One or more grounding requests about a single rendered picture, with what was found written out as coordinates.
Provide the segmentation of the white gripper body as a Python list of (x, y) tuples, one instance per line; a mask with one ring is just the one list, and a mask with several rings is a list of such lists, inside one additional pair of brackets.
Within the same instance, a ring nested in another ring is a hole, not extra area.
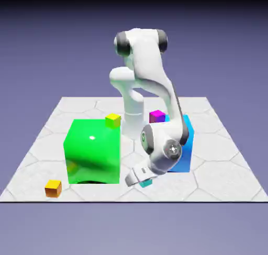
[(128, 175), (125, 177), (125, 182), (128, 187), (135, 184), (155, 179), (159, 175), (154, 173), (148, 166), (147, 162), (141, 162), (131, 168)]

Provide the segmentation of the small yellow cube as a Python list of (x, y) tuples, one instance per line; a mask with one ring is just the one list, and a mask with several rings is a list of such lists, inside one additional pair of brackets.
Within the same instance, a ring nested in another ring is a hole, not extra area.
[(111, 113), (105, 117), (105, 126), (111, 129), (120, 127), (121, 116), (118, 114)]

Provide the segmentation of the small magenta cube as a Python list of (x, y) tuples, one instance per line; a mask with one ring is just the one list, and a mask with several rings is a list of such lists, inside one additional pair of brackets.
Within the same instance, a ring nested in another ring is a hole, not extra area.
[(149, 112), (149, 123), (165, 122), (166, 114), (160, 110)]

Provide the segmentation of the small orange cube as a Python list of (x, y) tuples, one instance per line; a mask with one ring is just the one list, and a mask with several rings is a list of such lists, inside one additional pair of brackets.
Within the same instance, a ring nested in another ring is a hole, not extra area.
[(59, 180), (49, 180), (44, 189), (47, 197), (57, 198), (62, 192), (62, 183)]

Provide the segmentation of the large green box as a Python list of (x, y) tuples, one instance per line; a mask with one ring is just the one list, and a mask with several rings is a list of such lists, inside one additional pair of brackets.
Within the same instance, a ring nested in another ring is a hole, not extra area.
[(120, 125), (105, 119), (74, 119), (63, 143), (70, 184), (118, 184)]

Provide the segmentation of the large blue box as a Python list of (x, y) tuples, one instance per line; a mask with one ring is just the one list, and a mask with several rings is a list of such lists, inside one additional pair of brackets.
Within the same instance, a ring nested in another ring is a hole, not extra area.
[(194, 129), (188, 115), (184, 114), (183, 118), (189, 131), (189, 137), (186, 144), (182, 147), (182, 156), (179, 162), (169, 170), (171, 173), (188, 173), (191, 168)]

